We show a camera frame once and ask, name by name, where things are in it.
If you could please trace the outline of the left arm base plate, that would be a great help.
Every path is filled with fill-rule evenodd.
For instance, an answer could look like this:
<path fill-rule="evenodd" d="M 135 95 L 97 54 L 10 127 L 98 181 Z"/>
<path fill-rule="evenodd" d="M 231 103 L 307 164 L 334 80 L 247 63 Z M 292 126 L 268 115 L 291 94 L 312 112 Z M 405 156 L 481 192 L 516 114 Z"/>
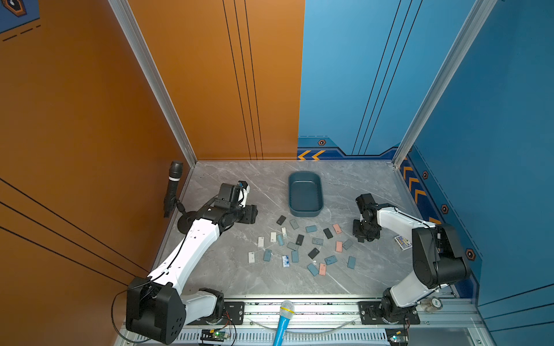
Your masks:
<path fill-rule="evenodd" d="M 190 325 L 220 325 L 231 321 L 235 326 L 244 322 L 245 302 L 225 300 L 222 308 L 217 308 L 215 315 L 202 317 L 190 323 Z"/>

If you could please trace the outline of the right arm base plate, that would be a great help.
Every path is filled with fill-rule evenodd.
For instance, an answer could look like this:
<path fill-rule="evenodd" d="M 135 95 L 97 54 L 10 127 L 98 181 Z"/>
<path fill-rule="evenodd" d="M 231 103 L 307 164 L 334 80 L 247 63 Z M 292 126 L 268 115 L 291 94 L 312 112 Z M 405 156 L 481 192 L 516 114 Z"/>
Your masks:
<path fill-rule="evenodd" d="M 359 301 L 359 316 L 363 325 L 378 324 L 421 324 L 418 312 L 414 306 L 399 308 L 395 304 L 378 301 Z"/>

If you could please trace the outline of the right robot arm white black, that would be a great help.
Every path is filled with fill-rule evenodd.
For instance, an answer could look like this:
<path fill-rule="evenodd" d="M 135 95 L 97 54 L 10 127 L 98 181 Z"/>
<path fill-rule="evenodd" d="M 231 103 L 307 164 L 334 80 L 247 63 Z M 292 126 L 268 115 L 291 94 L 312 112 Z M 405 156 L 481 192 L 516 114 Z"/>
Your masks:
<path fill-rule="evenodd" d="M 379 303 L 359 303 L 363 324 L 418 324 L 416 307 L 421 301 L 445 285 L 470 277 L 472 270 L 454 226 L 424 221 L 391 204 L 376 203 L 369 193 L 357 197 L 356 205 L 361 218 L 353 222 L 353 235 L 359 242 L 377 240 L 382 229 L 388 229 L 412 250 L 412 271 L 385 289 Z"/>

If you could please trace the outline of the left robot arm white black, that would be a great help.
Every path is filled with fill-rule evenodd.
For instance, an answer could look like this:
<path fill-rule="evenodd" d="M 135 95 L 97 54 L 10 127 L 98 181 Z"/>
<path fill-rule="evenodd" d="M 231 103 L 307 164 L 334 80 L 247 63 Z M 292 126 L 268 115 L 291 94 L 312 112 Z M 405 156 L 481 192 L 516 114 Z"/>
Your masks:
<path fill-rule="evenodd" d="M 236 223 L 255 223 L 258 209 L 247 203 L 249 192 L 246 181 L 224 183 L 198 211 L 182 215 L 177 227 L 184 239 L 146 278 L 134 278 L 126 290 L 128 331 L 169 345 L 187 324 L 222 319 L 222 292 L 210 288 L 188 296 L 182 292 L 200 259 L 224 232 Z"/>

